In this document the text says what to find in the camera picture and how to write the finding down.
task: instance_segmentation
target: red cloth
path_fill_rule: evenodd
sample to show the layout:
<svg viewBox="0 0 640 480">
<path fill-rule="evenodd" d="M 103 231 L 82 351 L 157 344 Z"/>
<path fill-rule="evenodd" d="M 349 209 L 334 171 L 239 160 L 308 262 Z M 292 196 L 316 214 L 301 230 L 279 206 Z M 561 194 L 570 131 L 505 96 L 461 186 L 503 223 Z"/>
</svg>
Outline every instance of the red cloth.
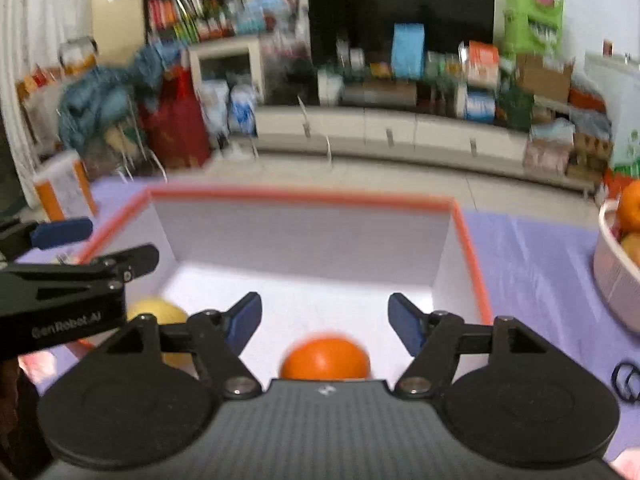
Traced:
<svg viewBox="0 0 640 480">
<path fill-rule="evenodd" d="M 180 69 L 165 81 L 158 111 L 141 109 L 140 119 L 149 147 L 165 168 L 199 168 L 209 160 L 209 136 L 189 70 Z"/>
</svg>

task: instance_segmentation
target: pink basket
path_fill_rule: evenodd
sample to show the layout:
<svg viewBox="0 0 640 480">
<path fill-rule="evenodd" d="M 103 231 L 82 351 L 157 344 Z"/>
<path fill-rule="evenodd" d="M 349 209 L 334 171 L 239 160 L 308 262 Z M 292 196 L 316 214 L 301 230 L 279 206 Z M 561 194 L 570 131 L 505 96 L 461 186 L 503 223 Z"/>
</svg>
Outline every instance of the pink basket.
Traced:
<svg viewBox="0 0 640 480">
<path fill-rule="evenodd" d="M 640 269 L 611 233 L 617 208 L 617 201 L 607 201 L 600 208 L 593 275 L 609 308 L 629 329 L 640 332 Z"/>
</svg>

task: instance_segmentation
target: purple tablecloth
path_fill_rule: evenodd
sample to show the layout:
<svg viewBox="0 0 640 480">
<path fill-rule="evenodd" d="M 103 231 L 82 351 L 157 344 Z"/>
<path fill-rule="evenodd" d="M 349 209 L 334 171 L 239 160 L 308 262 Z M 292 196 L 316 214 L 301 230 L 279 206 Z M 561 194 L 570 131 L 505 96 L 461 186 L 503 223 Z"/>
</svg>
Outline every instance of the purple tablecloth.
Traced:
<svg viewBox="0 0 640 480">
<path fill-rule="evenodd" d="M 115 179 L 97 182 L 92 187 L 100 208 L 96 227 L 144 186 L 145 182 L 123 184 Z M 519 318 L 607 385 L 618 362 L 640 361 L 640 336 L 616 322 L 593 281 L 596 231 L 469 210 L 465 218 L 496 316 Z M 59 252 L 34 250 L 22 261 L 49 262 Z M 76 362 L 65 347 L 54 354 L 60 373 Z M 41 383 L 40 389 L 50 382 Z M 608 460 L 640 446 L 640 406 L 622 405 L 621 412 Z"/>
</svg>

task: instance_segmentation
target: tv stand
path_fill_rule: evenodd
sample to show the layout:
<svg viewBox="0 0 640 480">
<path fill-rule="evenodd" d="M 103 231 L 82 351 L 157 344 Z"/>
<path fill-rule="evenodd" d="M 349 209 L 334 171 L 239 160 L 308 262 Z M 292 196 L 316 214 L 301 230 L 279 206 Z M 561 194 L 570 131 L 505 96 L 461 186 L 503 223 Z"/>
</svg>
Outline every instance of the tv stand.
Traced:
<svg viewBox="0 0 640 480">
<path fill-rule="evenodd" d="M 259 151 L 327 153 L 405 161 L 494 174 L 594 192 L 594 183 L 524 168 L 527 134 L 415 112 L 359 107 L 263 106 Z"/>
</svg>

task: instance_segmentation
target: orange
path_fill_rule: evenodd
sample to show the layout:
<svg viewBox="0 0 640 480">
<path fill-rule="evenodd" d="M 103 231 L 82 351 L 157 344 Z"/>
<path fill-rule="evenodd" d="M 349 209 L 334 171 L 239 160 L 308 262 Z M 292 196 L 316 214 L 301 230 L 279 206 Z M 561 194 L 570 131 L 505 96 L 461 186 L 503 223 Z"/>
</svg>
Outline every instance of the orange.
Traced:
<svg viewBox="0 0 640 480">
<path fill-rule="evenodd" d="M 633 181 L 622 192 L 618 223 L 625 233 L 640 232 L 640 180 Z"/>
<path fill-rule="evenodd" d="M 341 335 L 317 336 L 293 347 L 280 366 L 280 378 L 302 381 L 367 379 L 369 355 Z"/>
</svg>

